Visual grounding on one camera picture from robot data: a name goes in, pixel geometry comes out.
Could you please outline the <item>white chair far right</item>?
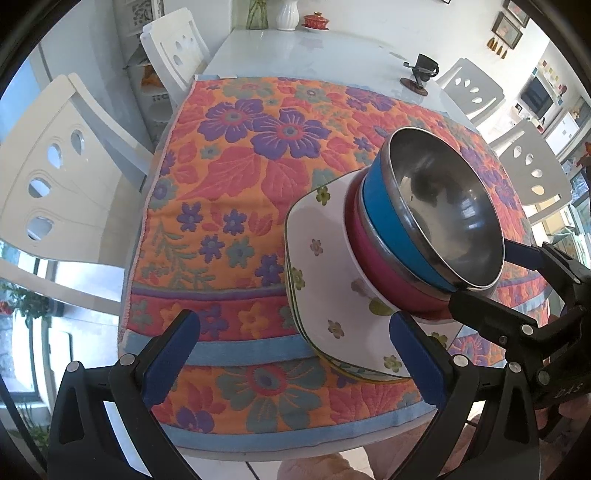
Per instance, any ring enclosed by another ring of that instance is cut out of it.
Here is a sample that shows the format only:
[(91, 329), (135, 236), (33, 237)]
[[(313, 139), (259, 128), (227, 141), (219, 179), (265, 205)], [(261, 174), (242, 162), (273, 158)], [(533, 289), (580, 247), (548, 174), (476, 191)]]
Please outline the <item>white chair far right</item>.
[(460, 58), (437, 79), (474, 126), (479, 126), (503, 104), (502, 87), (467, 58)]

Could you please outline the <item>green glass vase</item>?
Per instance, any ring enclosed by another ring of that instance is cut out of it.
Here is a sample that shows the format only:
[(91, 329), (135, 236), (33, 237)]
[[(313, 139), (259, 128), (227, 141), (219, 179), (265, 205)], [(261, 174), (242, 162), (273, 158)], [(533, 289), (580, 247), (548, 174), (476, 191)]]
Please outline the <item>green glass vase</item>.
[(269, 28), (266, 0), (249, 0), (245, 28), (249, 30), (266, 30)]

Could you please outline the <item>framed picture on wall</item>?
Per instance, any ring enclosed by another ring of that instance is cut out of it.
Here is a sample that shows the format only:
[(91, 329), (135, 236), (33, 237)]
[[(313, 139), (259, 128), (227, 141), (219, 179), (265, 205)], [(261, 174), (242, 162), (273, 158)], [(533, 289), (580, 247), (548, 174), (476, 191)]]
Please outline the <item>framed picture on wall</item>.
[(498, 13), (492, 32), (510, 49), (515, 49), (523, 36), (522, 31), (503, 12)]

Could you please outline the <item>floral quilted table mat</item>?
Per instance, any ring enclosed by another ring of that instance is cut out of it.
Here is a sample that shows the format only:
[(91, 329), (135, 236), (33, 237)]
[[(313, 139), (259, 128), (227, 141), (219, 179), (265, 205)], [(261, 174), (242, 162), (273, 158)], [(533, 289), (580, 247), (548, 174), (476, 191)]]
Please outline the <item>floral quilted table mat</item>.
[(402, 126), (445, 138), (485, 181), (506, 237), (533, 242), (510, 180), (484, 139), (405, 92), (266, 77), (194, 84), (175, 115), (143, 215), (119, 349), (140, 351), (184, 309), (200, 338), (152, 411), (183, 448), (270, 455), (356, 448), (426, 419), (411, 381), (356, 381), (297, 333), (284, 282), (283, 224), (329, 182), (370, 165)]

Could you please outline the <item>white ribbed vase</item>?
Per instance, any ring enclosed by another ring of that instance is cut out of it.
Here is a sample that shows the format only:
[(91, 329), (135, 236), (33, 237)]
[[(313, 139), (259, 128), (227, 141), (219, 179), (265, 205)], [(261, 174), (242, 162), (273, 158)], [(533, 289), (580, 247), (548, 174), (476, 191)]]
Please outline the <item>white ribbed vase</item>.
[(276, 15), (276, 29), (280, 31), (294, 31), (300, 23), (300, 12), (297, 0), (281, 0), (280, 9)]

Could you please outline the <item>red steel bowl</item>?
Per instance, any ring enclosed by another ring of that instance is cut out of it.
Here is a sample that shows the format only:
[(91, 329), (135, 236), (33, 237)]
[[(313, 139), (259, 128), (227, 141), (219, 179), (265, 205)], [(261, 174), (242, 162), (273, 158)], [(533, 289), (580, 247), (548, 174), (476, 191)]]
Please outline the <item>red steel bowl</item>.
[(377, 293), (397, 308), (429, 321), (451, 319), (449, 296), (425, 284), (372, 236), (374, 227), (359, 200), (366, 175), (367, 169), (356, 172), (346, 192), (345, 230), (353, 258)]

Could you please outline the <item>upper framed picture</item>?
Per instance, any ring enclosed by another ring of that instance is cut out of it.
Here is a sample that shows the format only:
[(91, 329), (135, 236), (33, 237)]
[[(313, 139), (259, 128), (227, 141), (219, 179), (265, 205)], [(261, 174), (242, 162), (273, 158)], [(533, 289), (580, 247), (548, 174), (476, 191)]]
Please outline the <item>upper framed picture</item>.
[(530, 16), (521, 7), (519, 7), (514, 1), (505, 0), (503, 2), (503, 6), (517, 20), (517, 22), (522, 27), (526, 27), (528, 25), (529, 20), (530, 20)]

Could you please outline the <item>red lidded pot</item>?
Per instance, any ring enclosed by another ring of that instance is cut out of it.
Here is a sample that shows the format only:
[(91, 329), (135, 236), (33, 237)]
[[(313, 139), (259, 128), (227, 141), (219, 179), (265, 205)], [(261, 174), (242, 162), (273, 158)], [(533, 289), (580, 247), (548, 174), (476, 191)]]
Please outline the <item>red lidded pot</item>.
[(322, 12), (314, 12), (304, 16), (304, 28), (311, 30), (328, 30), (329, 19)]

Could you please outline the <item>white chair near left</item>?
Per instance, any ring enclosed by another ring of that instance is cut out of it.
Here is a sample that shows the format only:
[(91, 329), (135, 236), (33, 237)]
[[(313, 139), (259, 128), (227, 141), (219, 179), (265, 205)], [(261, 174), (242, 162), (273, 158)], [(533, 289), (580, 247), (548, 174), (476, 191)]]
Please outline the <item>white chair near left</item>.
[(1, 143), (1, 238), (46, 260), (126, 268), (153, 154), (80, 77), (56, 77)]

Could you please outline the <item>white chair far left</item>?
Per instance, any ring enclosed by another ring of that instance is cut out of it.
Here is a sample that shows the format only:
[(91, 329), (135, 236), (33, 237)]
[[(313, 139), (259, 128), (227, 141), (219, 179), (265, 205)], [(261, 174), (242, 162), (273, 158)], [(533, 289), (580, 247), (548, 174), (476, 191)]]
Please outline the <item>white chair far left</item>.
[(211, 62), (193, 15), (183, 7), (153, 20), (142, 28), (140, 42), (176, 109)]

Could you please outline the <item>white chair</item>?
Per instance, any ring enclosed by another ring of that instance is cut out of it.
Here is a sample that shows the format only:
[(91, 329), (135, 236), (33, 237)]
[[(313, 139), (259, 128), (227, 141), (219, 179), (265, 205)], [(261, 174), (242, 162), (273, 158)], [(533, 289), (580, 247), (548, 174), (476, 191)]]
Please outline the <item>white chair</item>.
[(479, 126), (503, 104), (502, 87), (467, 58), (460, 58), (437, 79), (474, 126)]
[(542, 222), (569, 204), (571, 184), (556, 155), (536, 126), (522, 120), (490, 143), (523, 206), (548, 205), (528, 217)]
[(126, 268), (153, 154), (80, 77), (56, 77), (1, 143), (1, 238), (46, 260)]
[(153, 20), (142, 28), (140, 42), (176, 109), (211, 62), (193, 15), (183, 7)]

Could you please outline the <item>blue steel bowl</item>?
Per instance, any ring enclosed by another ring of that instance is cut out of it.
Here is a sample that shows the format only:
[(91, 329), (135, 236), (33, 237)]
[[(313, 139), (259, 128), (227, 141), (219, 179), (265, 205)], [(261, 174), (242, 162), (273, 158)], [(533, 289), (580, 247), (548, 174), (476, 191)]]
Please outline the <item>blue steel bowl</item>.
[(363, 178), (361, 199), (377, 238), (419, 279), (446, 293), (496, 287), (500, 220), (475, 170), (444, 139), (416, 127), (394, 131)]

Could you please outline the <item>white floral square plate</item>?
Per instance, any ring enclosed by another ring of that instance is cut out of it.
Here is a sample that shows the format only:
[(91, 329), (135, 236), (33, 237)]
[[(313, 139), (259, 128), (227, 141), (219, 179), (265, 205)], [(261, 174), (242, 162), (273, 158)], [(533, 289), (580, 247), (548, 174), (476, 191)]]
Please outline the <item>white floral square plate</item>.
[(287, 292), (297, 331), (318, 356), (349, 377), (391, 383), (409, 375), (390, 338), (398, 309), (363, 272), (346, 234), (346, 202), (365, 174), (332, 180), (288, 211)]

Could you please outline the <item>white chair near right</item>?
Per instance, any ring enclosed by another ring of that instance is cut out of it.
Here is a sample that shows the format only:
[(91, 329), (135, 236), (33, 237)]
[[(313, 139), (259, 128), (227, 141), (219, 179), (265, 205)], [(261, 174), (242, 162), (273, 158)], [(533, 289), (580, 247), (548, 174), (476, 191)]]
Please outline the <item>white chair near right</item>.
[(556, 155), (536, 126), (522, 120), (490, 143), (523, 206), (548, 205), (528, 217), (542, 222), (569, 204), (571, 184)]

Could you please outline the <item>dark brown mug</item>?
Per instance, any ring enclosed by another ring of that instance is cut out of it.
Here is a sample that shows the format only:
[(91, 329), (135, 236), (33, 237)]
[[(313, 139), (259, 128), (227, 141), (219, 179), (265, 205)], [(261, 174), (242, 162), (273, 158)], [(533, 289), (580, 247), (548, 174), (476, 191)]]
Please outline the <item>dark brown mug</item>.
[(419, 54), (413, 67), (413, 74), (423, 82), (428, 82), (439, 74), (439, 64), (427, 55)]

